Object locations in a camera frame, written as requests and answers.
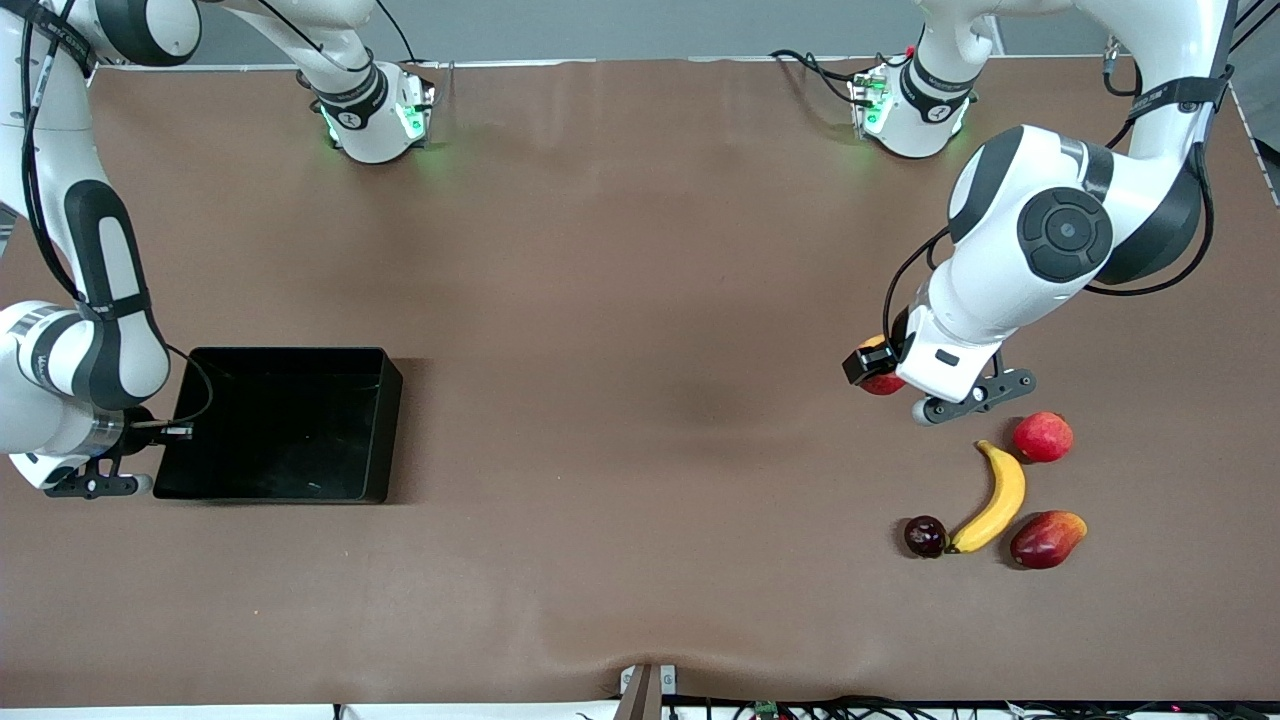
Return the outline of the red yellow apple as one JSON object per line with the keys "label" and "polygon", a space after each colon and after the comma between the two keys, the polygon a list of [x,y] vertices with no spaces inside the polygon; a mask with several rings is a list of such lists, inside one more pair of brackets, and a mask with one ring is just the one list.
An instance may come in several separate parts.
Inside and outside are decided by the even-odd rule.
{"label": "red yellow apple", "polygon": [[[873,348],[878,345],[882,345],[886,337],[883,334],[877,334],[864,340],[861,343],[859,343],[858,348],[859,350]],[[874,396],[895,395],[905,386],[906,383],[900,377],[897,377],[895,372],[888,372],[884,373],[883,375],[874,375],[869,379],[863,380],[859,384],[860,388],[863,388],[869,395]]]}

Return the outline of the yellow banana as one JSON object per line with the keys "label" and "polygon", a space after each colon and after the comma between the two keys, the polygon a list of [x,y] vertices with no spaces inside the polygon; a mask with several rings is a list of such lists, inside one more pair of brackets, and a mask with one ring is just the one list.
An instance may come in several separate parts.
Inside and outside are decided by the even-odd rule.
{"label": "yellow banana", "polygon": [[1027,496],[1027,478],[1021,462],[989,441],[975,443],[991,473],[991,493],[986,506],[964,527],[954,532],[946,553],[974,553],[997,539],[1010,528]]}

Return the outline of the black plastic box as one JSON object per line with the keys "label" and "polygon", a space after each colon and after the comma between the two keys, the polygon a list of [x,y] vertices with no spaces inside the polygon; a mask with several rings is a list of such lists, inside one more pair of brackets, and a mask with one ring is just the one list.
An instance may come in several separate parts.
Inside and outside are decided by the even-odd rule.
{"label": "black plastic box", "polygon": [[201,347],[175,413],[160,500],[212,503],[383,503],[403,377],[381,348]]}

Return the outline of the dark purple mangosteen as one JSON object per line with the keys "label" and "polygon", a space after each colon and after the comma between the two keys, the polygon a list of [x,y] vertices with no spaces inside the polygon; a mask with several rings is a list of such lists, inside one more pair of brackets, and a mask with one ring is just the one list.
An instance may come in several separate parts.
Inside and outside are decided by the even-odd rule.
{"label": "dark purple mangosteen", "polygon": [[945,524],[931,515],[909,519],[902,528],[902,542],[920,559],[940,559],[951,546]]}

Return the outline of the red mango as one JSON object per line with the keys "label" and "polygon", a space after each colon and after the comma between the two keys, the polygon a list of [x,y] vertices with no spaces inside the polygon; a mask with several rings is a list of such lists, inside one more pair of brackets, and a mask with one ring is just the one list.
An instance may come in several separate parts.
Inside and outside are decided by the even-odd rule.
{"label": "red mango", "polygon": [[1010,541],[1012,561],[1024,569],[1059,568],[1087,537],[1088,525],[1079,515],[1050,510],[1034,515]]}

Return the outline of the brown table cover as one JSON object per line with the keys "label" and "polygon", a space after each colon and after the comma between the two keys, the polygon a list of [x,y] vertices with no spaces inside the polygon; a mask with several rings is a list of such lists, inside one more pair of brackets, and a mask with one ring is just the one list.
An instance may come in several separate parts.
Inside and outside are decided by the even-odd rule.
{"label": "brown table cover", "polygon": [[[1103,142],[1094,59],[992,61],[902,161],[768,61],[461,67],[428,149],[364,167],[284,70],[105,70],[99,150],[159,325],[374,346],[404,397],[376,506],[42,496],[0,462],[0,707],[685,693],[1280,700],[1280,211],[1233,102],[1178,287],[1020,331],[1030,396],[938,428],[841,361],[955,176],[1011,126]],[[1028,462],[1018,423],[1071,451]],[[920,559],[1023,465],[1015,520]],[[1009,552],[1084,519],[1059,568]]]}

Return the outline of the metal table edge bracket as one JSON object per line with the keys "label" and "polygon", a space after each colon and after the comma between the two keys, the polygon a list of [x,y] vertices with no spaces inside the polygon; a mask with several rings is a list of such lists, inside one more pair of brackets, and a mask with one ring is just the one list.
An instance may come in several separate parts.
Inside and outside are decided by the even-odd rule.
{"label": "metal table edge bracket", "polygon": [[672,664],[635,664],[620,674],[620,703],[613,720],[678,720],[669,702],[678,694]]}

